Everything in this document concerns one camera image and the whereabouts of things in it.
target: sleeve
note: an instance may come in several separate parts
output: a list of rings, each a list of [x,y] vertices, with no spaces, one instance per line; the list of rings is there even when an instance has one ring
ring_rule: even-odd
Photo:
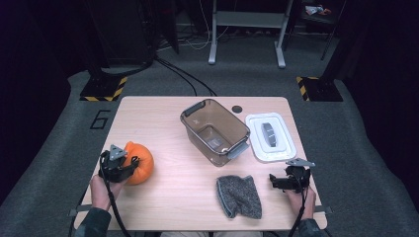
[[[314,219],[304,219],[298,226],[300,237],[322,237],[323,234]]]
[[[76,237],[105,237],[111,215],[101,209],[92,207],[76,230]]]

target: container handle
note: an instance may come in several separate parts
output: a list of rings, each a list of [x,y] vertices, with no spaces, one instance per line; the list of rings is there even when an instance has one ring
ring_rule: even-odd
[[[244,150],[246,150],[247,147],[249,147],[249,144],[247,144],[246,142],[242,142],[241,144],[239,144],[238,146],[236,146],[234,149],[230,150],[230,152],[228,152],[227,158],[230,159],[230,160],[236,158]]]
[[[205,101],[201,101],[201,102],[198,102],[198,103],[194,104],[193,106],[189,107],[188,109],[186,109],[184,111],[185,117],[190,116],[192,113],[194,113],[197,110],[202,109],[205,106],[206,106]]]

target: hazard tape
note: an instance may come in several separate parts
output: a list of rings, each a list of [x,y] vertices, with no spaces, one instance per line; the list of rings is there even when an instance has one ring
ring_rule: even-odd
[[[298,83],[299,91],[301,92],[302,99],[305,101],[310,101],[308,97],[307,90],[305,89],[303,79],[318,80],[318,77],[296,77],[296,83]]]
[[[121,79],[117,90],[112,97],[80,97],[80,101],[100,102],[100,101],[116,101],[123,92],[124,85],[126,84],[126,77]]]

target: gray carpet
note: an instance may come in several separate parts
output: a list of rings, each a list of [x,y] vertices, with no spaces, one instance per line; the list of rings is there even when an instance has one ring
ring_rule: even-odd
[[[342,81],[335,81],[344,102],[305,102],[296,76],[320,76],[325,42],[294,37],[285,52],[287,68],[277,66],[273,38],[230,39],[218,45],[216,65],[208,65],[210,46],[181,46],[158,55],[205,82],[219,96],[285,97],[289,100],[319,195],[334,210],[327,216],[334,236],[418,236],[418,212],[403,184],[386,168],[366,137],[363,122]],[[124,71],[127,68],[112,69]],[[66,236],[67,212],[86,189],[118,109],[116,102],[81,102],[89,79],[80,72],[68,79],[72,92],[54,130],[30,168],[0,207],[0,236]],[[199,96],[209,96],[194,82]],[[124,96],[194,96],[189,84],[154,62],[129,76]],[[100,110],[104,129],[90,129]],[[109,236],[123,236],[111,231]]]

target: hand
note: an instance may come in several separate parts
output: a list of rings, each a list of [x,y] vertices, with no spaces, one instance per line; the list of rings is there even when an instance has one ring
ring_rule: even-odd
[[[295,215],[298,215],[299,210],[301,209],[301,205],[302,205],[301,193],[296,194],[294,191],[291,191],[291,190],[285,190],[285,192],[290,200],[290,205],[291,205],[291,208],[293,209],[293,213]],[[307,197],[305,199],[305,210],[304,210],[304,214],[302,215],[301,220],[312,219],[313,213],[315,210],[316,193],[311,187],[308,187],[304,189],[303,194],[304,195],[307,194]]]
[[[120,183],[109,183],[115,199],[117,199],[125,183],[126,180]],[[109,200],[108,190],[105,186],[104,180],[99,175],[94,175],[92,177],[92,180],[90,181],[90,189],[92,192],[92,206],[103,210],[109,210],[111,207],[111,201]]]

